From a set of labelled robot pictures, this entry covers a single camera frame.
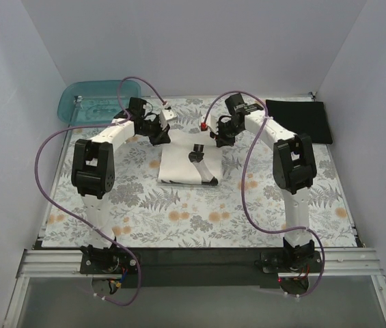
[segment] black pad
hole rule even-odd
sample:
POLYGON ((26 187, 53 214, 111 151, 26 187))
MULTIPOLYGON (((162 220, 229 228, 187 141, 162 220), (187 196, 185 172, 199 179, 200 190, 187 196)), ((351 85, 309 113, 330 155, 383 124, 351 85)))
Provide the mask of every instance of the black pad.
POLYGON ((307 133, 313 144, 332 144, 325 105, 320 101, 266 100, 268 114, 296 134, 307 133))

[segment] blue plastic container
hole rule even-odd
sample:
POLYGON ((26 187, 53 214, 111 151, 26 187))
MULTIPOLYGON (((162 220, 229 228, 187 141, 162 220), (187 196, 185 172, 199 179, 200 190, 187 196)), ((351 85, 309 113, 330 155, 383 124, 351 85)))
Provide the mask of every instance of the blue plastic container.
MULTIPOLYGON (((120 80, 78 82, 62 94, 57 116, 69 125, 106 124, 121 111, 117 88, 120 80)), ((121 89, 124 108, 130 97, 141 97, 141 87, 135 81, 125 81, 121 89)))

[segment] table surface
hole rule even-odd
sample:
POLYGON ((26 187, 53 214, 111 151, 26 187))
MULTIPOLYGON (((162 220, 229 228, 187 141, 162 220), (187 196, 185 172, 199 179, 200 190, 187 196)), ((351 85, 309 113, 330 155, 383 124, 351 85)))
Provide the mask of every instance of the table surface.
MULTIPOLYGON (((199 119, 212 100, 170 99, 178 114, 178 121, 171 128, 199 132, 199 119)), ((157 100, 150 102, 155 110, 160 108, 157 100)), ((212 112, 226 114, 224 102, 218 102, 212 112)), ((56 202, 83 217, 83 202, 71 185, 72 153, 77 139, 88 139, 96 133, 96 129, 73 132, 64 147, 64 163, 58 169, 59 180, 53 191, 56 202)), ((255 230, 241 207, 241 172, 253 137, 245 131, 237 137, 234 147, 223 148, 223 180, 216 187, 159 184, 156 179, 162 146, 152 146, 146 137, 130 138, 115 153, 115 184, 107 196, 109 225, 117 240, 127 247, 281 247, 282 235, 255 230)), ((310 189, 310 225, 325 247, 356 247, 326 145, 314 145, 314 156, 318 174, 310 189)), ((246 198, 251 216, 259 226, 279 230, 285 228, 285 210, 281 191, 273 180, 272 162, 272 152, 258 142, 247 170, 246 198)), ((52 208, 42 246, 78 247, 91 243, 89 236, 86 225, 52 208)))

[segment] cable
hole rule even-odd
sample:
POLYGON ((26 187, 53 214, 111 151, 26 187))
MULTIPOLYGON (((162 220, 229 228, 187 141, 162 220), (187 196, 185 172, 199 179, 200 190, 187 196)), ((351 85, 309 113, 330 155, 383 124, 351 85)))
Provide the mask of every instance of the cable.
POLYGON ((252 144, 251 144, 251 146, 249 148, 249 151, 247 152, 246 161, 245 161, 245 164, 244 164, 244 167, 243 167, 243 173, 241 175, 241 204, 243 205, 243 210, 245 212, 247 220, 249 221, 249 223, 256 230, 259 230, 259 231, 264 232, 266 234, 282 234, 284 232, 290 232, 290 231, 295 231, 295 230, 307 230, 317 240, 317 242, 318 242, 318 244, 320 246, 320 250, 322 252, 322 267, 320 269, 320 273, 318 275, 318 279, 316 280, 316 283, 314 283, 312 288, 310 288, 310 290, 308 290, 307 292, 305 292, 305 293, 303 293, 302 295, 299 295, 299 296, 298 295, 292 295, 293 297, 304 297, 304 296, 308 296, 309 294, 311 294, 317 288, 318 284, 320 283, 320 281, 322 279, 323 272, 325 271, 325 249, 323 248, 323 244, 320 241, 320 238, 318 237, 317 233, 315 233, 315 231, 313 231, 312 229, 307 228, 307 227, 303 227, 303 226, 297 226, 297 227, 293 227, 293 228, 288 228, 288 229, 283 229, 283 230, 275 230, 275 231, 273 231, 273 230, 266 230, 266 229, 263 229, 260 226, 258 226, 255 222, 253 222, 252 218, 250 217, 249 211, 247 210, 246 195, 245 195, 245 184, 246 184, 247 166, 249 164, 250 156, 252 155, 252 152, 253 152, 253 147, 255 147, 256 142, 259 140, 260 135, 261 135, 262 131, 264 130, 264 127, 266 126, 266 123, 267 123, 267 118, 264 119, 264 121, 263 121, 263 123, 262 123, 262 125, 260 127, 260 130, 256 134, 255 139, 252 141, 252 144))
POLYGON ((39 171, 38 171, 38 168, 39 168, 39 161, 40 161, 40 156, 41 156, 41 153, 42 153, 42 150, 44 149, 44 147, 46 146, 46 144, 52 140, 52 138, 56 137, 57 135, 60 135, 61 133, 64 133, 64 132, 68 132, 68 131, 72 131, 72 130, 76 130, 78 128, 106 128, 108 126, 115 126, 115 125, 121 125, 127 121, 130 120, 130 113, 127 111, 127 109, 125 109, 122 105, 122 101, 121 101, 121 98, 120 98, 120 91, 121 91, 121 87, 123 85, 123 82, 127 79, 138 79, 140 81, 143 81, 144 83, 146 83, 154 92, 155 94, 158 96, 158 98, 163 102, 163 104, 166 103, 166 101, 164 101, 161 97, 161 95, 155 90, 155 88, 150 84, 148 83, 146 80, 144 79, 141 79, 139 77, 126 77, 124 78, 120 84, 118 85, 118 88, 117 88, 117 98, 118 98, 118 104, 120 105, 120 107, 122 108, 122 110, 126 113, 126 119, 120 121, 120 122, 116 122, 116 123, 110 123, 110 124, 96 124, 96 125, 83 125, 83 126, 69 126, 68 128, 64 128, 60 131, 57 131, 55 133, 53 133, 52 135, 50 135, 49 137, 47 137, 44 142, 41 144, 40 148, 38 149, 38 152, 36 153, 36 157, 35 157, 35 167, 34 167, 34 170, 35 170, 35 181, 36 181, 36 185, 38 186, 38 189, 40 190, 41 194, 44 196, 44 198, 46 200, 48 200, 52 205, 54 205, 55 207, 57 207, 58 209, 62 210, 63 212, 65 212, 66 214, 74 217, 75 219, 79 220, 80 222, 86 224, 87 226, 89 226, 91 229, 93 229, 94 231, 96 231, 99 235, 101 235, 101 237, 103 237, 104 239, 106 239, 107 241, 113 243, 115 246, 119 247, 120 249, 124 250, 127 254, 129 254, 131 256, 131 258, 133 260, 135 260, 135 262, 137 263, 137 274, 138 274, 138 283, 137 283, 137 289, 135 291, 135 294, 132 296, 132 298, 125 302, 125 303, 122 303, 122 302, 119 302, 119 301, 116 301, 114 299, 110 299, 108 297, 105 297, 103 295, 100 295, 98 293, 95 293, 96 296, 100 297, 101 299, 104 299, 110 303, 113 303, 113 304, 116 304, 118 306, 127 306, 127 305, 130 305, 131 303, 133 303, 133 301, 137 298, 138 296, 138 293, 139 293, 139 289, 141 288, 141 265, 139 264, 139 261, 137 259, 137 257, 135 256, 135 254, 129 250, 127 247, 119 244, 117 241, 109 238, 106 234, 104 234, 103 232, 101 232, 96 226, 94 226, 92 223, 90 223, 89 221, 85 220, 84 218, 74 214, 73 212, 67 210, 66 208, 64 208, 63 206, 59 205, 57 202, 55 202, 55 200, 53 200, 52 198, 50 198, 49 195, 47 195, 47 192, 44 190, 44 188, 42 188, 42 185, 41 185, 41 182, 40 182, 40 177, 39 177, 39 171))
POLYGON ((117 270, 119 266, 120 266, 120 259, 118 258, 118 259, 117 259, 117 266, 116 266, 113 270, 110 270, 110 271, 102 270, 102 271, 103 271, 104 273, 112 273, 112 272, 115 272, 115 270, 117 270))
POLYGON ((159 92, 157 92, 157 90, 154 88, 154 86, 152 84, 150 84, 149 82, 147 82, 145 79, 141 78, 141 77, 134 77, 134 76, 129 76, 129 77, 125 77, 124 79, 121 80, 120 84, 118 85, 118 88, 117 88, 117 98, 118 98, 118 104, 120 105, 120 108, 124 111, 124 106, 122 104, 122 101, 120 99, 120 90, 123 86, 123 83, 127 80, 138 80, 138 81, 141 81, 141 82, 144 82, 145 84, 147 84, 150 89, 153 90, 154 94, 156 94, 156 96, 159 98, 159 100, 163 103, 163 105, 165 105, 167 103, 167 101, 165 101, 163 99, 163 97, 159 94, 159 92))
POLYGON ((206 115, 205 115, 205 120, 204 120, 204 123, 206 123, 206 120, 208 119, 208 116, 209 116, 209 113, 211 112, 211 109, 214 107, 215 103, 217 101, 220 100, 220 98, 226 96, 227 94, 244 94, 246 96, 249 96, 249 97, 252 97, 253 99, 255 99, 256 101, 258 101, 261 106, 263 106, 264 110, 266 111, 266 117, 268 117, 268 109, 267 109, 267 106, 266 104, 264 104, 264 102, 259 99, 258 97, 254 96, 253 94, 250 94, 249 92, 244 92, 244 91, 239 91, 239 90, 233 90, 233 91, 228 91, 228 92, 225 92, 224 94, 221 94, 220 96, 218 96, 217 98, 214 99, 214 101, 211 103, 211 105, 209 106, 208 108, 208 111, 206 112, 206 115))

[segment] white fabric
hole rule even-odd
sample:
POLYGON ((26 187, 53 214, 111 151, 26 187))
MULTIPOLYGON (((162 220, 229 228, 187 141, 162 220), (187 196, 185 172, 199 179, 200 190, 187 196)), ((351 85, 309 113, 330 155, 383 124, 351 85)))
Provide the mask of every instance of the white fabric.
POLYGON ((194 144, 204 145, 204 162, 210 173, 221 182, 221 159, 223 152, 217 148, 209 132, 185 133, 181 130, 170 130, 171 143, 163 145, 158 182, 181 183, 188 185, 202 184, 200 173, 189 160, 189 153, 194 144))

